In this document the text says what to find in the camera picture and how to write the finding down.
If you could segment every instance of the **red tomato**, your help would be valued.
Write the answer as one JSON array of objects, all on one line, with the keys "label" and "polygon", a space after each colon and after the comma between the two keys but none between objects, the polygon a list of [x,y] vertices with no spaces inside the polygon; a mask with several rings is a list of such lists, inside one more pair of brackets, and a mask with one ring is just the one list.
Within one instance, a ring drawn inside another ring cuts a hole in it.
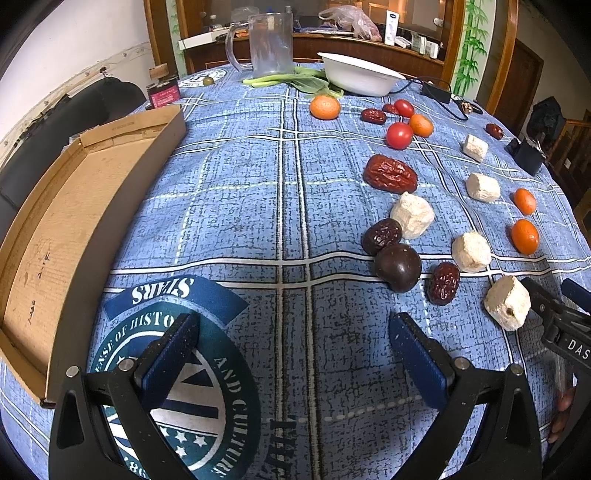
[{"label": "red tomato", "polygon": [[396,100],[394,106],[404,118],[411,118],[414,115],[414,107],[408,100]]},{"label": "red tomato", "polygon": [[413,141],[413,129],[407,124],[398,122],[390,125],[386,133],[386,143],[396,150],[404,150]]}]

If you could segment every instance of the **white cube snack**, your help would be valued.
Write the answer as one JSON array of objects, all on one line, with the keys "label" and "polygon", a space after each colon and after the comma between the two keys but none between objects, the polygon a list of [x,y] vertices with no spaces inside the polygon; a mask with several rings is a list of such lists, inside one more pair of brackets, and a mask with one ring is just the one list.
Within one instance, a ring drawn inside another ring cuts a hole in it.
[{"label": "white cube snack", "polygon": [[471,173],[466,180],[468,195],[481,202],[492,203],[501,196],[499,182],[482,173]]},{"label": "white cube snack", "polygon": [[482,163],[484,162],[484,157],[486,157],[486,152],[488,152],[488,143],[474,135],[468,135],[462,145],[462,151],[468,157]]},{"label": "white cube snack", "polygon": [[476,273],[492,261],[491,248],[478,232],[467,232],[452,243],[452,257],[463,272]]},{"label": "white cube snack", "polygon": [[404,192],[392,207],[390,218],[402,227],[402,236],[409,240],[418,238],[435,220],[435,212],[425,199]]},{"label": "white cube snack", "polygon": [[530,311],[530,293],[516,277],[505,275],[488,290],[484,308],[504,330],[517,330]]}]

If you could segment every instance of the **finger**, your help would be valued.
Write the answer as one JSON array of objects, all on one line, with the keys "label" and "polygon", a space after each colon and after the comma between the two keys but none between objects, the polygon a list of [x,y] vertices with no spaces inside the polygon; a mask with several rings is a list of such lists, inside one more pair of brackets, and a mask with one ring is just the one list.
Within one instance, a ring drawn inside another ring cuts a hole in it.
[{"label": "finger", "polygon": [[570,406],[573,404],[575,390],[575,388],[569,388],[566,392],[564,392],[562,398],[558,400],[558,411],[565,411],[570,408]]},{"label": "finger", "polygon": [[548,443],[554,443],[559,438],[560,438],[560,433],[550,433],[550,435],[548,435]]},{"label": "finger", "polygon": [[558,415],[555,416],[554,421],[552,422],[552,433],[560,433],[566,427],[566,422],[569,420],[570,410],[561,411]]}]

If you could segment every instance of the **black chair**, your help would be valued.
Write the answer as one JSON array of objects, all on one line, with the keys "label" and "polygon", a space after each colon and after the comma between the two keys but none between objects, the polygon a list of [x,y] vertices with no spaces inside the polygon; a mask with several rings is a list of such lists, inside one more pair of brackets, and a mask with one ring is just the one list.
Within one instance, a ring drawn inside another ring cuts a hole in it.
[{"label": "black chair", "polygon": [[[71,98],[65,96],[35,122],[0,171],[0,242],[27,196],[70,137],[122,118],[144,102],[145,96],[138,86],[106,77]],[[1,417],[0,479],[37,480],[8,439]]]}]

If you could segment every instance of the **leafy green vegetable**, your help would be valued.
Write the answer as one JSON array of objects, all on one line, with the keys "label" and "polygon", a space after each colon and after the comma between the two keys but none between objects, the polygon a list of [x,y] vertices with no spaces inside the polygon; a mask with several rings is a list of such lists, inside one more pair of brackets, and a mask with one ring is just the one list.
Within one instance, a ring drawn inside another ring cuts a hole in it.
[{"label": "leafy green vegetable", "polygon": [[324,70],[296,66],[295,73],[268,75],[257,79],[243,80],[242,83],[254,88],[270,87],[279,83],[287,83],[301,92],[312,95],[330,95],[341,98],[345,93],[328,81]]}]

